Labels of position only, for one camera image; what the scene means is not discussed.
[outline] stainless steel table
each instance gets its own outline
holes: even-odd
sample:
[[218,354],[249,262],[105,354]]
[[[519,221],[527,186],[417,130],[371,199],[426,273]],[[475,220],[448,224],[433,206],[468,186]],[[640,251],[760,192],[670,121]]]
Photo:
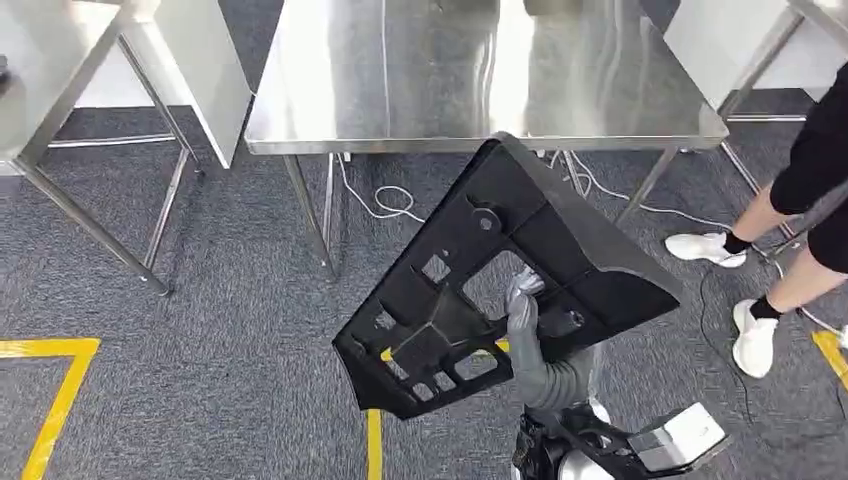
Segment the stainless steel table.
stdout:
[[620,219],[678,148],[728,134],[637,2],[288,0],[245,140],[285,156],[332,271],[330,205],[322,233],[297,155],[470,152],[499,130],[536,150],[664,149]]
[[[848,0],[788,0],[788,3],[791,18],[789,21],[782,24],[782,29],[779,32],[775,32],[774,35],[770,36],[769,43],[762,47],[763,53],[758,56],[754,63],[746,69],[748,74],[740,82],[739,89],[733,92],[721,108],[719,108],[719,114],[726,121],[740,123],[806,121],[807,118],[805,115],[736,114],[736,110],[739,105],[745,98],[748,97],[754,89],[754,86],[766,70],[768,70],[769,66],[771,66],[772,62],[774,62],[783,50],[783,47],[786,46],[798,30],[798,27],[801,26],[802,22],[813,22],[813,24],[828,33],[831,38],[839,43],[842,48],[845,49],[846,55],[848,55]],[[734,150],[727,141],[722,141],[720,146],[721,150],[725,153],[725,155],[727,155],[733,166],[742,175],[750,189],[755,194],[758,194],[760,192],[759,182],[745,166],[739,154],[736,153],[736,150]],[[819,218],[806,222],[806,227],[798,232],[793,231],[792,228],[786,224],[781,225],[780,229],[786,236],[787,241],[775,248],[769,256],[774,258],[789,247],[794,248],[800,246],[801,243],[799,242],[799,239],[806,235],[806,233],[819,221],[830,215],[830,213],[839,206],[842,200],[844,200],[844,198],[838,198],[837,201],[833,202],[829,206],[830,208],[824,208]]]
[[[168,108],[145,75],[121,28],[133,2],[11,0],[0,3],[0,48],[12,75],[0,95],[0,161],[11,164],[69,217],[123,261],[160,295],[169,289],[151,272],[187,159],[197,159]],[[95,70],[120,45],[171,133],[52,142]],[[177,140],[182,147],[147,255],[138,260],[38,167],[47,148],[90,147]]]

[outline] rectangular hole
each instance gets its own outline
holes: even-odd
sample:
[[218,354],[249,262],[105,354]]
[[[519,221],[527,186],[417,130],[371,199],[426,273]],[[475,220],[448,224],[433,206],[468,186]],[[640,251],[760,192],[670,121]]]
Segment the rectangular hole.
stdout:
[[454,365],[454,370],[464,380],[472,380],[494,370],[497,366],[498,361],[495,357],[481,350],[457,362]]
[[506,315],[504,298],[509,282],[526,267],[518,255],[504,250],[468,279],[462,292],[489,320],[497,320]]
[[456,384],[453,383],[453,380],[451,380],[445,372],[438,372],[433,376],[433,378],[436,379],[436,386],[443,392],[447,392],[448,390],[452,390],[456,387]]
[[427,385],[424,385],[423,383],[419,383],[412,387],[412,391],[415,392],[415,395],[420,398],[422,402],[426,402],[433,398],[433,392],[431,392]]
[[398,379],[406,380],[407,378],[409,378],[409,374],[406,373],[406,370],[401,368],[401,366],[398,365],[397,362],[395,362],[394,360],[387,360],[386,365],[389,367],[389,370],[391,370],[392,374]]
[[386,312],[381,313],[374,321],[377,322],[377,325],[379,325],[383,330],[391,330],[395,327],[395,325],[397,325],[395,319]]
[[433,255],[427,264],[421,269],[424,275],[427,275],[433,283],[441,282],[450,273],[450,267],[438,256]]

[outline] white sneaker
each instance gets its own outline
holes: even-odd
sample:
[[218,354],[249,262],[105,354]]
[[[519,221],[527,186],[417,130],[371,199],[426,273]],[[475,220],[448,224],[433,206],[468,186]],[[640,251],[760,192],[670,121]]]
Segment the white sneaker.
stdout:
[[665,239],[665,248],[681,260],[709,260],[725,268],[736,268],[748,258],[745,252],[736,255],[724,249],[725,233],[692,235],[681,233]]
[[755,300],[742,300],[733,307],[733,321],[739,329],[739,338],[733,344],[736,365],[754,378],[763,378],[774,360],[774,331],[777,319],[754,318],[751,305]]

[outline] black shorts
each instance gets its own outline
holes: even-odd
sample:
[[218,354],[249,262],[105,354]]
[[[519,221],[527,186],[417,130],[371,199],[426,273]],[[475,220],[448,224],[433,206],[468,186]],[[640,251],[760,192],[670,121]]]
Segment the black shorts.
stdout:
[[[771,188],[771,204],[784,215],[808,211],[848,181],[848,64],[836,83],[807,114],[792,146],[789,166]],[[848,201],[809,233],[810,253],[825,267],[848,273]]]

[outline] table top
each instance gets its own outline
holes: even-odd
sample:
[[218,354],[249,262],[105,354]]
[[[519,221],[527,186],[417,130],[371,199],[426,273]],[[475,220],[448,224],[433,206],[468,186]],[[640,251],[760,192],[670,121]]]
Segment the table top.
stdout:
[[0,53],[11,74],[0,94],[0,161],[43,152],[115,44],[128,4],[0,3]]
[[789,0],[789,4],[848,50],[848,0]]
[[631,0],[287,0],[255,154],[710,148],[727,134]]

